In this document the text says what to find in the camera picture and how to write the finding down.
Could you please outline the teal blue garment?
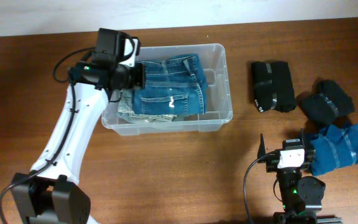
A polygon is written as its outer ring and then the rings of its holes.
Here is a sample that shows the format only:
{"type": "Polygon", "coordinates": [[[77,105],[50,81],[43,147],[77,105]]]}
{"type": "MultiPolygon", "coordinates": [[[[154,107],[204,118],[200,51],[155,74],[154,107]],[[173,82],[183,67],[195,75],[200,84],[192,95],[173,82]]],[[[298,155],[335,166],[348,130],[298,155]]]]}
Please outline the teal blue garment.
{"type": "Polygon", "coordinates": [[[330,124],[316,134],[307,134],[306,138],[315,149],[308,168],[313,176],[358,164],[358,123],[341,128],[330,124]]]}

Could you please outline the light blue jeans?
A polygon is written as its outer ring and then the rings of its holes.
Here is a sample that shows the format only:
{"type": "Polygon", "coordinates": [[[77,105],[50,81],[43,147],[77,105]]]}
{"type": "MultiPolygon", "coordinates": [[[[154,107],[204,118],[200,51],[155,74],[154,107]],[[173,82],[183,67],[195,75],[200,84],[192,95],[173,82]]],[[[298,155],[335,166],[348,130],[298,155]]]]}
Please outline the light blue jeans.
{"type": "Polygon", "coordinates": [[[117,108],[117,116],[129,123],[169,123],[173,121],[184,121],[187,115],[147,115],[135,114],[132,110],[132,90],[124,90],[117,108]]]}

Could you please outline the black garment with tape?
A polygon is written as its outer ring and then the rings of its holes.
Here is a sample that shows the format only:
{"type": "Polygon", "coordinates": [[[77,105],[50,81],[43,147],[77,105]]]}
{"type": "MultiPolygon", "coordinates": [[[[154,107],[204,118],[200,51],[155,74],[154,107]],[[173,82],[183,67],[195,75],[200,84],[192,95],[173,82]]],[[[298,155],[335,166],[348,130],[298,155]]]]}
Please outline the black garment with tape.
{"type": "Polygon", "coordinates": [[[260,113],[288,113],[297,106],[288,62],[252,62],[254,101],[260,113]]]}

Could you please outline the dark blue jeans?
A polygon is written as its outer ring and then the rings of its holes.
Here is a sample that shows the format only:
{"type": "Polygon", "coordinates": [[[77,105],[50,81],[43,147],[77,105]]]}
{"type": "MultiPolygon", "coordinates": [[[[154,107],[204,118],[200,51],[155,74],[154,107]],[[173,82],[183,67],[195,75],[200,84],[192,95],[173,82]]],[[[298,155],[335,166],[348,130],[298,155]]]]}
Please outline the dark blue jeans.
{"type": "Polygon", "coordinates": [[[143,60],[145,88],[136,90],[132,109],[146,115],[194,115],[207,110],[208,83],[198,54],[143,60]]]}

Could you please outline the clear plastic storage bin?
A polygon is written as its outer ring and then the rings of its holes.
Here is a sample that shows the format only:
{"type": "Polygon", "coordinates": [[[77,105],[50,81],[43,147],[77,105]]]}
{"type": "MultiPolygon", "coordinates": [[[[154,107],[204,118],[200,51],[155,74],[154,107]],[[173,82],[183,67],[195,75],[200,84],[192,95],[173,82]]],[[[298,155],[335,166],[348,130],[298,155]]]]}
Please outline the clear plastic storage bin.
{"type": "Polygon", "coordinates": [[[207,111],[167,123],[128,123],[117,116],[117,103],[103,111],[101,123],[121,136],[181,131],[217,131],[233,117],[226,52],[221,44],[141,47],[138,60],[164,60],[176,55],[198,54],[208,83],[207,111]]]}

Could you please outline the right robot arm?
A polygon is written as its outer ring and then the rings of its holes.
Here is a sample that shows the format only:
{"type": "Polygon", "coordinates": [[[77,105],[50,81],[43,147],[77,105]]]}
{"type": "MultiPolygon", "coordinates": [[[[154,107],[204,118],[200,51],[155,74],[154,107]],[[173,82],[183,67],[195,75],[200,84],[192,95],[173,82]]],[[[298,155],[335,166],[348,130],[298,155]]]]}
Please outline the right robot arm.
{"type": "Polygon", "coordinates": [[[260,140],[258,158],[266,165],[267,172],[276,173],[275,184],[279,186],[283,212],[275,212],[274,224],[333,224],[342,223],[335,216],[319,217],[326,184],[313,176],[302,176],[315,157],[315,149],[302,131],[299,138],[287,139],[282,148],[270,153],[260,140]]]}

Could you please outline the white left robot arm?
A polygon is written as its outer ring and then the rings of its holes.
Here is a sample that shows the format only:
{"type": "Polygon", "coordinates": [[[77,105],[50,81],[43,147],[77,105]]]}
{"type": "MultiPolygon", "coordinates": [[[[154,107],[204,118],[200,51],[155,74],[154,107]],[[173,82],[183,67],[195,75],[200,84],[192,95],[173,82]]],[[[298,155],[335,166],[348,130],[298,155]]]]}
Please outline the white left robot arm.
{"type": "Polygon", "coordinates": [[[28,174],[16,173],[11,192],[22,223],[95,223],[91,200],[79,188],[81,164],[93,129],[114,90],[144,86],[138,51],[84,57],[68,70],[65,106],[43,153],[28,174]]]}

